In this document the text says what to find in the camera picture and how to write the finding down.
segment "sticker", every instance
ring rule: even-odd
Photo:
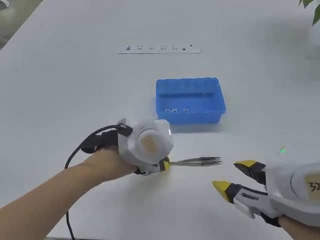
[[[140,142],[148,154],[156,154],[157,153],[157,151],[158,151],[157,142],[152,135],[145,136],[144,138],[142,138],[140,140]]]
[[[320,200],[320,173],[305,176],[304,183],[311,200]]]

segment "human arm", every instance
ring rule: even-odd
[[[294,240],[320,239],[320,227],[307,226],[286,216],[279,218],[279,224]]]
[[[0,239],[43,240],[69,208],[97,185],[135,172],[116,148],[102,149],[0,209]]]

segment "black wire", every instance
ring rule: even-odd
[[[85,142],[88,138],[90,138],[90,137],[92,137],[92,136],[94,136],[94,135],[96,135],[96,134],[98,134],[98,133],[101,133],[101,132],[103,132],[103,131],[106,131],[106,130],[108,130],[108,129],[116,129],[116,128],[117,128],[117,125],[104,126],[104,127],[100,128],[100,129],[94,131],[94,132],[91,133],[89,136],[87,136],[87,137],[85,138],[85,140],[83,140],[83,141],[80,143],[80,145],[73,151],[73,153],[71,153],[70,157],[68,158],[68,160],[67,160],[66,163],[65,163],[64,169],[67,169],[67,168],[69,167],[69,164],[70,164],[71,160],[74,158],[74,156],[77,154],[77,152],[79,152],[79,150],[81,149],[81,146],[84,144],[84,142]],[[74,232],[73,232],[72,227],[71,227],[71,225],[70,225],[69,211],[67,211],[67,212],[65,213],[65,219],[66,219],[66,225],[68,226],[68,229],[69,229],[69,232],[70,232],[71,239],[72,239],[72,240],[76,240],[75,235],[74,235]]]

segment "black strap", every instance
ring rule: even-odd
[[[272,226],[281,228],[280,224],[279,224],[279,219],[276,218],[270,218],[267,215],[265,215],[264,213],[261,213],[261,217],[263,218],[263,220],[267,223],[270,224]]]
[[[101,135],[94,135],[88,138],[81,146],[86,154],[93,154],[100,149],[108,149],[112,146],[118,147],[117,130],[103,132]]]

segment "plant leaf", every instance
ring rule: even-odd
[[[314,11],[314,18],[312,26],[315,25],[320,20],[320,4],[316,7]]]
[[[303,6],[306,8],[310,3],[312,3],[314,0],[303,0]]]

